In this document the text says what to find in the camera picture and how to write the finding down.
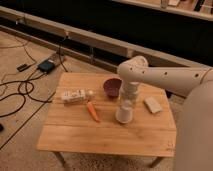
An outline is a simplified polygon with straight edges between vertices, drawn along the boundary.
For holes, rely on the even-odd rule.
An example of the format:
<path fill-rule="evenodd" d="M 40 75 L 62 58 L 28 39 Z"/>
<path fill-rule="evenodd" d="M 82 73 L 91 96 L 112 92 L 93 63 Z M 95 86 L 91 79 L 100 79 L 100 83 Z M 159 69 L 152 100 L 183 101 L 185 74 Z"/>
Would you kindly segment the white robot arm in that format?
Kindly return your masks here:
<path fill-rule="evenodd" d="M 142 82 L 185 97 L 173 171 L 213 171 L 213 67 L 149 67 L 136 56 L 117 68 L 124 92 Z"/>

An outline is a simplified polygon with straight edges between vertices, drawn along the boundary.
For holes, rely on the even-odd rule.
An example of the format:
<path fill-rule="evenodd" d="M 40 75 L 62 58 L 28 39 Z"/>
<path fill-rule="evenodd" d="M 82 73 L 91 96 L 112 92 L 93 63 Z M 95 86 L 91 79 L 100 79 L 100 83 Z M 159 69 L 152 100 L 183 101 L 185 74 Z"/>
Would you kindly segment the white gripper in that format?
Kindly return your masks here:
<path fill-rule="evenodd" d="M 120 101 L 124 102 L 128 100 L 131 106 L 134 107 L 139 94 L 139 83 L 138 82 L 125 82 L 123 81 L 119 90 Z"/>

